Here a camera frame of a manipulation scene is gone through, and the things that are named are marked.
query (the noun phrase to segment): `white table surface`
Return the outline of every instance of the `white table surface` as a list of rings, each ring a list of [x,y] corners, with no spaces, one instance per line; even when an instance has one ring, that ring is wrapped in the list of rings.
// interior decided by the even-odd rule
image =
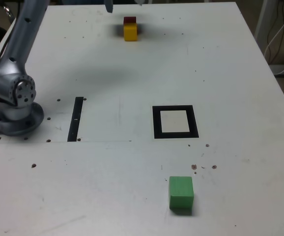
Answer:
[[[236,4],[104,8],[47,9],[26,69],[51,120],[0,136],[0,236],[284,236],[284,95]],[[154,105],[193,105],[199,138],[155,140]],[[193,177],[192,215],[170,176]]]

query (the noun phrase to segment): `floor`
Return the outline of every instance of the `floor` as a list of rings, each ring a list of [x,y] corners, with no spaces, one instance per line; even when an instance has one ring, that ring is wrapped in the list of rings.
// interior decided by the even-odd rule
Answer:
[[[230,0],[212,0],[212,1],[213,2],[223,2],[223,1],[230,1]],[[203,2],[203,0],[153,0],[153,3],[167,3],[167,2],[170,2],[173,4],[173,3],[186,3],[186,2]],[[250,31],[254,33],[256,30],[257,21],[260,15],[262,1],[261,0],[236,0],[236,3],[242,15],[244,16],[245,21]],[[8,2],[7,4],[10,7],[13,14],[16,15],[17,14],[17,3]],[[270,34],[271,38],[279,30],[279,28],[283,25],[281,10],[282,10],[282,4],[280,4],[280,7],[279,7],[279,11],[280,11],[279,18],[275,26],[272,29],[272,33]],[[8,18],[1,7],[0,7],[0,26],[6,30],[10,27]],[[279,41],[276,41],[271,48],[273,55],[278,50],[278,46],[279,46]],[[284,64],[284,40],[283,40],[280,53],[276,57],[274,64]],[[278,78],[277,81],[281,89],[284,92],[284,78]]]

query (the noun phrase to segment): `stacked blocks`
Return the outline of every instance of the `stacked blocks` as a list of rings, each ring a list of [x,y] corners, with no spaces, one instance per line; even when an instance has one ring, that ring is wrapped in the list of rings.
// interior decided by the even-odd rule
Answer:
[[[124,41],[138,40],[138,25],[135,16],[127,16],[123,18],[123,36]]]
[[[170,209],[192,209],[194,193],[191,177],[171,176],[169,182]]]

